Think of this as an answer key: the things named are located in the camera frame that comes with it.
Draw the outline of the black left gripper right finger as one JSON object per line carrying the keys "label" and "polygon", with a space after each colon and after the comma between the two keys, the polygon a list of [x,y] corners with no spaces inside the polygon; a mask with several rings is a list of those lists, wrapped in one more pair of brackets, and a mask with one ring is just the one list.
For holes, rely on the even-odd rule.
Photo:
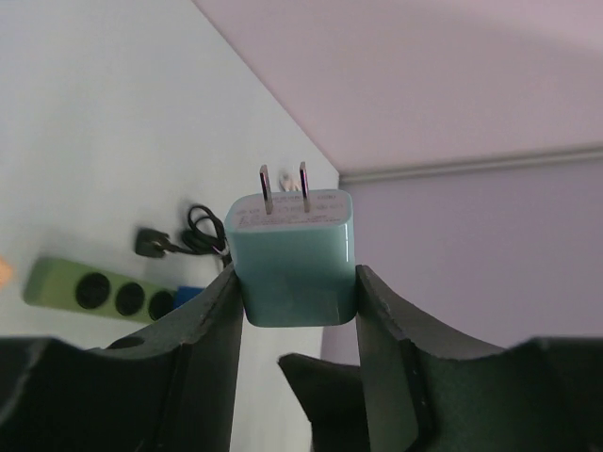
{"label": "black left gripper right finger", "polygon": [[315,451],[598,451],[602,342],[503,348],[458,331],[357,269],[359,362],[279,366]]}

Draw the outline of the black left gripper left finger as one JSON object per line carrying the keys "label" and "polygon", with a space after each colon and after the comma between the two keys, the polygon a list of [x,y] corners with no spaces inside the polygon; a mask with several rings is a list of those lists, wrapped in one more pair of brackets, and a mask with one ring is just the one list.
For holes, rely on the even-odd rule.
{"label": "black left gripper left finger", "polygon": [[226,451],[243,306],[225,268],[196,298],[109,347],[1,342],[5,451]]}

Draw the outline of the blue cube socket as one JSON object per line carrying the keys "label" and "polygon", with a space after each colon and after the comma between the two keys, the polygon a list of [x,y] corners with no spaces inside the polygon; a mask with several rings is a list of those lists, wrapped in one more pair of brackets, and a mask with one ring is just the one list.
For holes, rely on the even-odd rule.
{"label": "blue cube socket", "polygon": [[199,296],[204,291],[203,287],[197,286],[179,286],[173,297],[173,305],[174,309],[178,309],[188,301],[194,299]]}

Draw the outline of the small teal charger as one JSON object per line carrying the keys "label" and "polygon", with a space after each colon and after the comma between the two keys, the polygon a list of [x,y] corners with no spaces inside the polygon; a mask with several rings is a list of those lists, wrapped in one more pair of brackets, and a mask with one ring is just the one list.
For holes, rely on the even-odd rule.
{"label": "small teal charger", "polygon": [[341,189],[274,193],[266,166],[261,191],[237,200],[224,221],[248,321],[260,328],[342,325],[357,312],[353,207]]}

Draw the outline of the beige cube socket adapter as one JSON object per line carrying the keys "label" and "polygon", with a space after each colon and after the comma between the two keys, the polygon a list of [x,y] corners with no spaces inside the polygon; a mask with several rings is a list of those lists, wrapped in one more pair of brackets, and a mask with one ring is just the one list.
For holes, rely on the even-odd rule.
{"label": "beige cube socket adapter", "polygon": [[0,288],[3,288],[10,281],[13,274],[11,265],[4,259],[0,258]]}

